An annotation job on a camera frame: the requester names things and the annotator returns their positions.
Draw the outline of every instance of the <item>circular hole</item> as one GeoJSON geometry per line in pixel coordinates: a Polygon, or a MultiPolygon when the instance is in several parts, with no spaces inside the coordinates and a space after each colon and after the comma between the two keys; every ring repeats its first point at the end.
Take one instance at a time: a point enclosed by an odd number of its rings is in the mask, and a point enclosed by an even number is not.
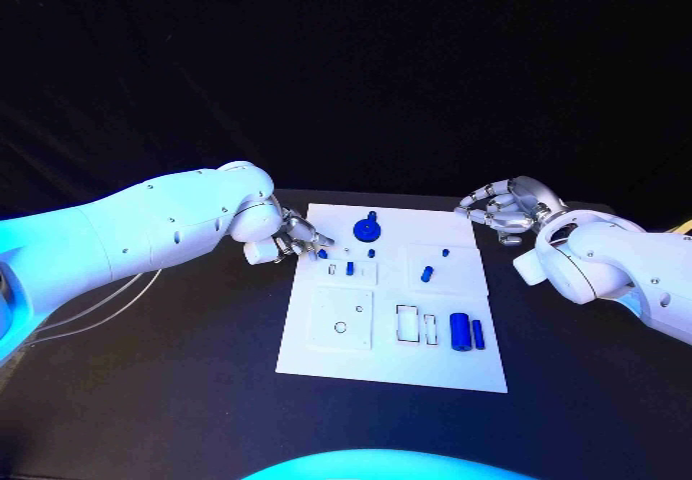
{"type": "Polygon", "coordinates": [[[663,293],[660,295],[660,306],[664,308],[670,305],[670,294],[663,293]]]}

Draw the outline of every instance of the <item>blue object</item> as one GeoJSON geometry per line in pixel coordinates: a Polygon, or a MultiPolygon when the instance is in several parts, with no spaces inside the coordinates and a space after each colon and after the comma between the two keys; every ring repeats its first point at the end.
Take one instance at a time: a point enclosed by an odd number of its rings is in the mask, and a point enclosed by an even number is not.
{"type": "Polygon", "coordinates": [[[341,450],[288,460],[245,480],[530,480],[509,470],[458,458],[403,450],[341,450]]]}
{"type": "Polygon", "coordinates": [[[428,283],[431,276],[432,276],[432,267],[431,267],[431,266],[426,266],[426,267],[425,267],[425,270],[422,271],[421,280],[422,280],[425,283],[428,283]]]}
{"type": "Polygon", "coordinates": [[[361,242],[373,242],[382,233],[377,223],[377,214],[370,212],[367,218],[359,220],[353,225],[353,235],[361,242]]]}
{"type": "Polygon", "coordinates": [[[451,348],[457,352],[467,352],[471,349],[471,324],[465,313],[449,315],[451,348]]]}
{"type": "Polygon", "coordinates": [[[485,349],[485,341],[483,340],[483,326],[480,325],[480,320],[471,322],[472,328],[472,341],[475,342],[475,348],[478,350],[485,349]]]}

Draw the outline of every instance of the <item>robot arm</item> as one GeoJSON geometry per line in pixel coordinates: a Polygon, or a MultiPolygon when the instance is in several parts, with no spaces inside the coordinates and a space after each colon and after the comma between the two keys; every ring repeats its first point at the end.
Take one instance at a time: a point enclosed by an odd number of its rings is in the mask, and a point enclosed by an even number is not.
{"type": "Polygon", "coordinates": [[[154,178],[93,203],[0,222],[0,364],[60,305],[106,283],[210,252],[224,235],[248,262],[333,244],[272,196],[248,162],[154,178]]]}
{"type": "Polygon", "coordinates": [[[529,285],[547,279],[578,304],[617,301],[645,325],[692,344],[692,237],[647,233],[614,215],[569,210],[529,177],[487,185],[455,211],[496,229],[504,245],[520,244],[510,234],[536,232],[534,248],[513,262],[529,285]],[[471,210],[493,194],[485,211],[471,210]]]}

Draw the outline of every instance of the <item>cable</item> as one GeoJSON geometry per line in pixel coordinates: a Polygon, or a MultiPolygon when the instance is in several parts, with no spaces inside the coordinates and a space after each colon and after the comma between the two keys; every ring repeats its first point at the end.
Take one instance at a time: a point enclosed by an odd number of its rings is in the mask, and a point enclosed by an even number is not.
{"type": "Polygon", "coordinates": [[[69,317],[66,320],[62,320],[60,322],[51,323],[50,325],[46,325],[44,327],[40,327],[34,330],[36,333],[43,332],[49,328],[54,328],[60,325],[64,325],[66,323],[72,322],[76,320],[79,317],[83,317],[88,313],[90,313],[101,305],[103,305],[105,302],[111,301],[126,289],[126,287],[137,281],[137,279],[141,277],[141,273],[134,276],[134,278],[115,290],[115,292],[108,295],[95,305],[92,305],[86,310],[80,311],[76,315],[69,317]]]}
{"type": "Polygon", "coordinates": [[[66,333],[60,333],[59,335],[53,335],[51,337],[46,337],[46,338],[39,338],[37,340],[34,340],[33,342],[28,342],[24,346],[26,347],[30,347],[31,345],[36,345],[37,343],[40,342],[44,342],[47,340],[53,340],[56,338],[60,338],[60,337],[69,337],[70,335],[75,335],[77,333],[82,333],[85,332],[86,330],[90,330],[92,328],[98,327],[99,325],[102,325],[108,320],[111,320],[111,318],[113,318],[115,316],[118,316],[125,310],[126,308],[129,307],[129,305],[132,305],[132,303],[138,300],[138,298],[144,295],[145,291],[148,290],[148,287],[154,284],[154,281],[155,281],[155,278],[158,277],[158,274],[161,273],[161,271],[158,270],[155,272],[155,275],[154,277],[151,278],[150,282],[147,283],[147,286],[141,289],[141,292],[137,294],[137,296],[129,300],[129,302],[126,303],[126,305],[112,314],[109,315],[108,317],[105,317],[99,322],[96,322],[93,325],[89,325],[88,327],[85,328],[80,328],[79,330],[73,330],[72,332],[66,332],[66,333]]]}

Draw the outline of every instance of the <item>black table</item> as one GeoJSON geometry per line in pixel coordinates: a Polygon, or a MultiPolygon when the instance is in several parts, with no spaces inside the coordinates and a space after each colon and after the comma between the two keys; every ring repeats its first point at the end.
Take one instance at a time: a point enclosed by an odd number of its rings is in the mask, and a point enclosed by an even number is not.
{"type": "MultiPolygon", "coordinates": [[[[276,194],[302,213],[308,202],[457,204],[276,194]]],[[[276,374],[295,259],[249,266],[224,239],[161,273],[106,325],[28,349],[0,393],[4,471],[226,479],[312,453],[390,448],[539,478],[687,476],[692,347],[615,303],[578,306],[549,284],[529,288],[511,267],[527,245],[501,247],[484,228],[475,238],[509,394],[276,374]]],[[[112,289],[89,292],[62,314],[112,289]]]]}

